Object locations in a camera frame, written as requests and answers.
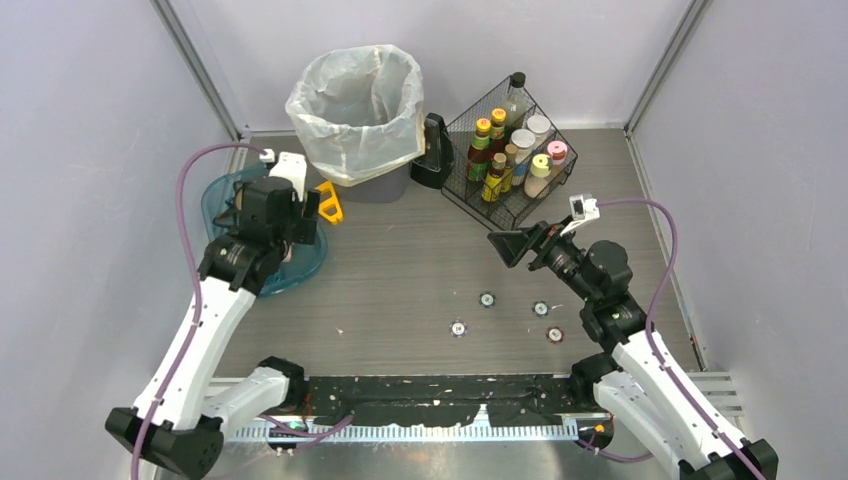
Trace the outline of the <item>yellow plastic holder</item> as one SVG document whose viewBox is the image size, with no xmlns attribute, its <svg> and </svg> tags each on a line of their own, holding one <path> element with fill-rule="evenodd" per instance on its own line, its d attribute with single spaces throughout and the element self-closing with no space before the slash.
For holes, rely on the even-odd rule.
<svg viewBox="0 0 848 480">
<path fill-rule="evenodd" d="M 344 213 L 334 184 L 325 181 L 317 185 L 315 189 L 320 194 L 319 215 L 331 225 L 340 224 L 344 220 Z"/>
</svg>

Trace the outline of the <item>teal transparent plastic tub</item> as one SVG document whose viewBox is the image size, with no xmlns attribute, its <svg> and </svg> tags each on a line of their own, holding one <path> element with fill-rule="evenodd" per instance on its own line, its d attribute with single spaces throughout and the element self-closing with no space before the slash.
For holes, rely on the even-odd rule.
<svg viewBox="0 0 848 480">
<path fill-rule="evenodd" d="M 219 177 L 206 188 L 201 198 L 201 211 L 209 241 L 226 233 L 234 224 L 237 188 L 266 174 L 264 166 L 254 164 Z M 326 236 L 321 225 L 318 225 L 315 243 L 294 245 L 291 258 L 281 263 L 279 270 L 268 277 L 259 297 L 270 297 L 305 283 L 320 271 L 326 257 Z"/>
</svg>

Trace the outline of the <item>red poker chip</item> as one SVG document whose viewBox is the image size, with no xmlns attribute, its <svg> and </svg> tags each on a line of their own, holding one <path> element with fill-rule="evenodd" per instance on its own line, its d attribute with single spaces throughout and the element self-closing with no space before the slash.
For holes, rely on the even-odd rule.
<svg viewBox="0 0 848 480">
<path fill-rule="evenodd" d="M 564 333 L 559 327 L 552 326 L 546 330 L 545 337 L 552 344 L 560 344 L 564 340 Z"/>
</svg>

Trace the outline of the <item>pink cap spice jar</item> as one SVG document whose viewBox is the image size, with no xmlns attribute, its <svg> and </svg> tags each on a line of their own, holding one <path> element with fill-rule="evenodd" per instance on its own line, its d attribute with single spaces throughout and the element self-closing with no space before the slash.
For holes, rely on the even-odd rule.
<svg viewBox="0 0 848 480">
<path fill-rule="evenodd" d="M 561 140 L 553 140 L 547 145 L 547 154 L 550 157 L 550 177 L 556 178 L 565 168 L 569 152 L 568 145 Z"/>
</svg>

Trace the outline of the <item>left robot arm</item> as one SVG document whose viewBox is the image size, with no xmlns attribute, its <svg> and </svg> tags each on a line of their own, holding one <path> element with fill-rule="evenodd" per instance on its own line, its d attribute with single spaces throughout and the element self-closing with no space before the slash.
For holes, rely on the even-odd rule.
<svg viewBox="0 0 848 480">
<path fill-rule="evenodd" d="M 207 388 L 236 327 L 266 280 L 293 245 L 317 238 L 320 194 L 299 192 L 291 181 L 266 176 L 238 193 L 230 230 L 207 245 L 177 336 L 153 379 L 130 407 L 113 408 L 106 431 L 131 454 L 201 479 L 225 440 L 275 408 L 297 410 L 308 382 L 301 366 L 275 356 L 262 360 L 236 385 L 208 398 Z"/>
</svg>

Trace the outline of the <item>black cap glass bottle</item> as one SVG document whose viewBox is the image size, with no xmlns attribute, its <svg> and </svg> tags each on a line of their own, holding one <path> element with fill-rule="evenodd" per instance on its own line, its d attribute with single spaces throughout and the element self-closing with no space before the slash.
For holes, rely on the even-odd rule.
<svg viewBox="0 0 848 480">
<path fill-rule="evenodd" d="M 525 82 L 524 72 L 517 71 L 510 75 L 506 96 L 500 105 L 506 112 L 504 127 L 507 135 L 511 135 L 513 131 L 522 127 L 528 111 L 527 99 L 524 95 Z"/>
</svg>

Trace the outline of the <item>glass jar white beads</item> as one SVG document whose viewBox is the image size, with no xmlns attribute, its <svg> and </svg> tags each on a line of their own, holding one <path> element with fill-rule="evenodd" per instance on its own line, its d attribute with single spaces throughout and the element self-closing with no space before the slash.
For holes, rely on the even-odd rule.
<svg viewBox="0 0 848 480">
<path fill-rule="evenodd" d="M 552 124 L 543 114 L 534 114 L 526 120 L 526 129 L 534 135 L 534 145 L 538 147 L 550 135 Z"/>
</svg>

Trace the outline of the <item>white trash bag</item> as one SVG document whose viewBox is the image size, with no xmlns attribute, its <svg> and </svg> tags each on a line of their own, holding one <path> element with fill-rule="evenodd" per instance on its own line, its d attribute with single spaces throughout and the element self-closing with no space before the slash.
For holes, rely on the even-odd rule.
<svg viewBox="0 0 848 480">
<path fill-rule="evenodd" d="M 395 45 L 316 58 L 294 85 L 285 112 L 312 166 L 342 187 L 385 175 L 425 152 L 422 69 Z"/>
</svg>

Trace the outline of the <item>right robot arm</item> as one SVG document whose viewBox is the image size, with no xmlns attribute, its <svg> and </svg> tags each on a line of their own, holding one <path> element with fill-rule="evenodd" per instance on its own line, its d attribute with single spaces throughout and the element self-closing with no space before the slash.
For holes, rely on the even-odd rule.
<svg viewBox="0 0 848 480">
<path fill-rule="evenodd" d="M 611 414 L 672 479 L 774 479 L 779 459 L 764 439 L 735 427 L 668 351 L 629 292 L 626 250 L 600 240 L 578 248 L 562 225 L 539 222 L 487 239 L 504 264 L 533 252 L 529 270 L 551 270 L 584 302 L 579 312 L 601 352 L 572 366 L 570 388 Z"/>
</svg>

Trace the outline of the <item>black device behind bin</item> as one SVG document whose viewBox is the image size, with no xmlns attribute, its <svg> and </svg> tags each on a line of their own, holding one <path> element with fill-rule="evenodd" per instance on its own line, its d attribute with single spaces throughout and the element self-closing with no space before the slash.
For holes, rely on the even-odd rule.
<svg viewBox="0 0 848 480">
<path fill-rule="evenodd" d="M 444 118 L 428 113 L 424 120 L 425 152 L 412 161 L 411 179 L 420 185 L 440 190 L 453 169 L 453 144 Z"/>
</svg>

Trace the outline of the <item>yellow cap spice jar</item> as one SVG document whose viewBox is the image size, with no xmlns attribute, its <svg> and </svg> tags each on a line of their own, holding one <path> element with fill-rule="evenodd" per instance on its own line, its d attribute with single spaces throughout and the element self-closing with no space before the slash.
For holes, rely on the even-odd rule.
<svg viewBox="0 0 848 480">
<path fill-rule="evenodd" d="M 530 160 L 528 173 L 524 181 L 524 193 L 528 198 L 544 198 L 549 191 L 551 159 L 547 154 L 539 153 Z"/>
</svg>

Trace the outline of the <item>small brown cap bottle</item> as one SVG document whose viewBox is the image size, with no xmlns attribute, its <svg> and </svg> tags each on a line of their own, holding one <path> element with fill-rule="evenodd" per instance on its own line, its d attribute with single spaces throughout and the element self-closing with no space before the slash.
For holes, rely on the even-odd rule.
<svg viewBox="0 0 848 480">
<path fill-rule="evenodd" d="M 507 157 L 504 153 L 495 153 L 488 167 L 481 192 L 483 201 L 493 203 L 501 192 Z"/>
</svg>

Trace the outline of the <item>small yellow oil bottle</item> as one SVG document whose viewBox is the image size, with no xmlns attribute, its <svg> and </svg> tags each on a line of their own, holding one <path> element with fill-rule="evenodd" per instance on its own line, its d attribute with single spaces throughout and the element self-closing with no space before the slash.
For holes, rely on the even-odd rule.
<svg viewBox="0 0 848 480">
<path fill-rule="evenodd" d="M 503 178 L 500 182 L 502 194 L 509 192 L 512 188 L 512 178 L 516 167 L 517 153 L 518 148 L 512 143 L 507 144 L 504 148 L 503 155 L 505 156 L 506 162 Z"/>
</svg>

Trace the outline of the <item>grey trash bin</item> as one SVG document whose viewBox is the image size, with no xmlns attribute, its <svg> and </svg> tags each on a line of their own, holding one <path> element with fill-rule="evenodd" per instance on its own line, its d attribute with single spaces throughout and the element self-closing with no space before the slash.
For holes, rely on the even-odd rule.
<svg viewBox="0 0 848 480">
<path fill-rule="evenodd" d="M 374 177 L 352 187 L 336 185 L 337 194 L 342 200 L 382 204 L 399 200 L 410 183 L 411 164 L 407 163 L 381 176 Z"/>
</svg>

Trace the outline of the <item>yellow cap sauce bottle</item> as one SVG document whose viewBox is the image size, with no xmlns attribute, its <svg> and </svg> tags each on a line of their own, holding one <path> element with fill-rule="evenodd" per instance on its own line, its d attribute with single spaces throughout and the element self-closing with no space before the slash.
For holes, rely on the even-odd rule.
<svg viewBox="0 0 848 480">
<path fill-rule="evenodd" d="M 487 148 L 490 141 L 491 121 L 479 118 L 467 152 L 466 178 L 471 182 L 483 180 L 487 168 Z"/>
<path fill-rule="evenodd" d="M 505 122 L 507 112 L 503 108 L 491 111 L 488 152 L 491 156 L 503 151 L 505 143 Z"/>
</svg>

